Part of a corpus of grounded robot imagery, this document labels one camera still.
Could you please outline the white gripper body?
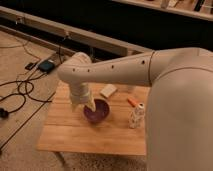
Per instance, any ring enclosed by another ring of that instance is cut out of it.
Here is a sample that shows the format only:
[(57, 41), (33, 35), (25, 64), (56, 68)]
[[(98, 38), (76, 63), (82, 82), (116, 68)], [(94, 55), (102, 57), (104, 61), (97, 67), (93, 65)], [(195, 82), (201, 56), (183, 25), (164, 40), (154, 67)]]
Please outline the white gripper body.
[(92, 94), (87, 83), (70, 84), (70, 100), (73, 104), (89, 104)]

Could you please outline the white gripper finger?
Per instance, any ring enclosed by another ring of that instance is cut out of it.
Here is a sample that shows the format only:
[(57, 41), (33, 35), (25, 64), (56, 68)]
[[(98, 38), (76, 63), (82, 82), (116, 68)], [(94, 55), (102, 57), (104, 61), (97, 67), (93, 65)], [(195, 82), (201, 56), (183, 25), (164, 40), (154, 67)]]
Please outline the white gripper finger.
[(75, 112), (75, 110), (78, 108), (78, 106), (79, 106), (79, 104), (72, 103), (71, 104), (72, 112)]
[(87, 102), (87, 103), (86, 103), (86, 106), (87, 106), (92, 112), (95, 112), (95, 111), (96, 111), (96, 104), (95, 104), (95, 101), (94, 101), (94, 100)]

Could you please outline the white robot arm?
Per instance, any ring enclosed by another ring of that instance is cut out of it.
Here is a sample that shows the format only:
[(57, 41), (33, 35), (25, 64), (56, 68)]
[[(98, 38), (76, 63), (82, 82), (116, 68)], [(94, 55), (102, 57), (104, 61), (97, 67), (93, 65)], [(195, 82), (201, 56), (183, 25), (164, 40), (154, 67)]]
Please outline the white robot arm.
[(147, 171), (213, 171), (213, 52), (177, 48), (97, 63), (79, 52), (58, 75), (73, 107), (95, 107), (91, 82), (149, 87)]

